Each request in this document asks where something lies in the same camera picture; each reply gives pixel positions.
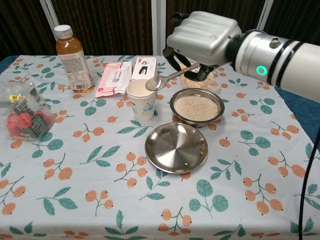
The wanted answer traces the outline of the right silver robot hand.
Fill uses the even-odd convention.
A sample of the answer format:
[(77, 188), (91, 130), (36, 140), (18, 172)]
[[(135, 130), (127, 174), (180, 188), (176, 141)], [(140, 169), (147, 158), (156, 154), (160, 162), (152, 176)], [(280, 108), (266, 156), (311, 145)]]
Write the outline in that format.
[(204, 81), (215, 68), (227, 63), (227, 45), (242, 34), (236, 20), (204, 11), (176, 12), (170, 21), (174, 30), (166, 38), (163, 56), (176, 71), (181, 70), (176, 60), (186, 67), (192, 65), (190, 60), (199, 63), (197, 73), (184, 73), (195, 82)]

